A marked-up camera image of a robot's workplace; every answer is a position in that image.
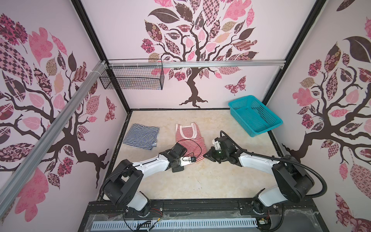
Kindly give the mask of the red white striped tank top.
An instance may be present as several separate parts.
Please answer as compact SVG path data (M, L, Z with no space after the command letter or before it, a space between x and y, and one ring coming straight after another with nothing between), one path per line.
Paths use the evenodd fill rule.
M185 157L195 157L196 162L204 159L203 156L207 152L205 139L196 122L192 122L188 126L176 124L175 140L187 149L187 152L184 155Z

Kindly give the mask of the blue white striped tank top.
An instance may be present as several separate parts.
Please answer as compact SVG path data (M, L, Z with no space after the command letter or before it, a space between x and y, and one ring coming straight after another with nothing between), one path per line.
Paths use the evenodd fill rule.
M157 146L159 127L134 123L123 139L123 144L131 147L152 150Z

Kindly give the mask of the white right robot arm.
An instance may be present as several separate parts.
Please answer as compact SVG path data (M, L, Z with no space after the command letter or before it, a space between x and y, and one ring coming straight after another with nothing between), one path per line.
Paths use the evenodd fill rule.
M226 135L216 138L204 157L212 162L229 162L274 176L276 184L262 189L252 200L251 206L259 214L278 203L299 203L315 184L307 170L292 156L276 158L249 152Z

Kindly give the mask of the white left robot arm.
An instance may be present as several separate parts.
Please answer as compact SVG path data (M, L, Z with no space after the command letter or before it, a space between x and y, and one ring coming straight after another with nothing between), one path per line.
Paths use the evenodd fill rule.
M148 215L151 201L138 191L141 181L149 176L169 169L181 172L185 166L196 161L194 156L186 157L187 149L176 143L173 148L157 156L140 161L122 160L100 188L100 197L106 196L117 209L132 208L141 216Z

